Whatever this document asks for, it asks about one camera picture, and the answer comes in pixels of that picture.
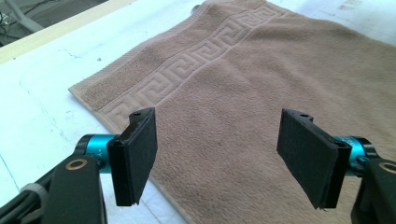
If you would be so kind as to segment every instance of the brown towel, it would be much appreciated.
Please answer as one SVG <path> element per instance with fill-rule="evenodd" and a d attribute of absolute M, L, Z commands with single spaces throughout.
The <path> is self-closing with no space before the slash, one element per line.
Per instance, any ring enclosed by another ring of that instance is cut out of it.
<path fill-rule="evenodd" d="M 350 223 L 360 180 L 315 210 L 276 153 L 282 107 L 396 160 L 396 48 L 263 1 L 210 1 L 70 91 L 110 131 L 156 106 L 152 180 L 191 223 Z"/>

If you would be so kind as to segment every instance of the black cable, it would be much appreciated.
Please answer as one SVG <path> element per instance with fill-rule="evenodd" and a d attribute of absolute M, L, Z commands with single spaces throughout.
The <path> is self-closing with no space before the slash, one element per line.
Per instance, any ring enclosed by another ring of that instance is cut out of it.
<path fill-rule="evenodd" d="M 40 177 L 36 183 L 49 190 L 52 173 L 53 169 Z M 36 193 L 29 190 L 21 192 L 0 208 L 0 223 L 18 223 L 26 214 L 33 210 L 32 208 L 37 207 L 39 201 Z"/>
<path fill-rule="evenodd" d="M 0 223 L 18 223 L 38 202 L 38 196 L 30 192 L 22 203 L 0 218 Z"/>
<path fill-rule="evenodd" d="M 9 38 L 13 38 L 13 39 L 22 39 L 22 37 L 17 37 L 17 36 L 14 36 L 14 35 L 7 35 L 7 34 L 0 34 L 0 35 L 6 36 L 6 37 L 9 37 Z"/>
<path fill-rule="evenodd" d="M 29 10 L 27 10 L 27 11 L 24 12 L 23 14 L 26 15 L 26 14 L 28 14 L 29 12 L 35 10 L 37 7 L 39 7 L 39 6 L 43 5 L 43 4 L 46 4 L 46 3 L 50 2 L 50 1 L 51 1 L 51 0 L 46 0 L 46 1 L 43 1 L 43 2 L 39 2 L 39 3 L 37 3 L 34 7 L 30 8 Z"/>
<path fill-rule="evenodd" d="M 1 26 L 1 25 L 0 25 L 0 28 L 2 28 L 3 31 L 4 31 L 4 32 L 3 32 L 2 34 L 0 34 L 0 35 L 5 35 L 5 34 L 7 33 L 7 30 L 6 30 L 3 26 Z"/>
<path fill-rule="evenodd" d="M 3 23 L 3 13 L 0 11 L 0 26 Z"/>

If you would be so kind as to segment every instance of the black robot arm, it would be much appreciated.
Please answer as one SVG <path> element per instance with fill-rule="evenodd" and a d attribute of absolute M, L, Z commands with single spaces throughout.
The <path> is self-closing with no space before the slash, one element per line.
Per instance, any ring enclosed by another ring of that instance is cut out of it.
<path fill-rule="evenodd" d="M 107 223 L 99 173 L 118 206 L 139 203 L 157 153 L 155 109 L 129 117 L 121 135 L 87 134 L 74 153 L 0 208 L 0 223 Z"/>
<path fill-rule="evenodd" d="M 311 116 L 283 109 L 277 152 L 315 208 L 335 208 L 345 175 L 361 177 L 353 224 L 396 223 L 396 162 L 362 137 L 331 137 Z"/>

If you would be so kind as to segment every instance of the cable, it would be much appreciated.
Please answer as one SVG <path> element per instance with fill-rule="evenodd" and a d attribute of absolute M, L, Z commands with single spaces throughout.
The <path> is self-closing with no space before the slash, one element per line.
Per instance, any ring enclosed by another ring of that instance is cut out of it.
<path fill-rule="evenodd" d="M 30 8 L 29 10 L 27 10 L 26 12 L 24 12 L 23 14 L 26 15 L 26 14 L 28 14 L 29 12 L 35 10 L 37 7 L 39 7 L 39 6 L 41 6 L 41 5 L 47 4 L 48 2 L 56 2 L 56 1 L 58 1 L 58 0 L 46 0 L 46 1 L 39 2 L 39 3 L 37 3 L 35 6 L 33 6 L 32 8 Z"/>
<path fill-rule="evenodd" d="M 40 177 L 36 183 L 46 190 L 50 188 L 53 169 Z M 0 223 L 14 223 L 20 221 L 29 211 L 36 208 L 40 200 L 32 191 L 23 191 L 6 205 L 0 208 Z"/>
<path fill-rule="evenodd" d="M 0 11 L 0 27 L 4 30 L 2 35 L 5 35 L 7 30 L 3 27 L 3 12 Z"/>
<path fill-rule="evenodd" d="M 9 38 L 13 38 L 13 39 L 17 39 L 17 40 L 19 40 L 19 39 L 22 39 L 23 37 L 17 37 L 17 36 L 13 36 L 13 35 L 4 35 L 4 39 L 7 41 L 7 43 L 12 43 L 13 41 L 12 40 L 8 40 L 7 38 L 9 37 Z"/>
<path fill-rule="evenodd" d="M 3 29 L 3 33 L 2 34 L 0 34 L 0 35 L 5 35 L 6 33 L 7 33 L 7 30 L 6 30 L 6 28 L 4 28 L 3 26 L 0 26 L 0 28 L 2 28 Z"/>
<path fill-rule="evenodd" d="M 47 8 L 47 9 L 44 9 L 44 10 L 40 11 L 39 14 L 44 13 L 44 12 L 47 12 L 47 11 L 49 11 L 49 10 L 51 10 L 51 9 L 53 9 L 53 8 L 55 8 L 55 7 L 57 7 L 57 6 L 60 5 L 63 1 L 64 1 L 64 0 L 49 0 L 48 2 L 54 2 L 54 3 L 57 2 L 57 4 L 54 4 L 52 7 L 49 7 L 49 8 Z"/>

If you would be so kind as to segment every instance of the greek key pattern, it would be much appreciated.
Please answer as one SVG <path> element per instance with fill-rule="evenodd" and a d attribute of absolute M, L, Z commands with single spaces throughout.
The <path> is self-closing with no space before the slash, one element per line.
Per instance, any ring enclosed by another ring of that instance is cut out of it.
<path fill-rule="evenodd" d="M 271 10 L 265 4 L 257 9 L 232 15 L 212 35 L 167 59 L 153 73 L 104 106 L 100 112 L 106 115 L 106 120 L 114 130 L 125 129 L 125 120 L 131 112 L 155 106 L 194 71 L 217 59 L 243 41 L 255 27 L 276 16 L 279 16 L 279 12 Z"/>

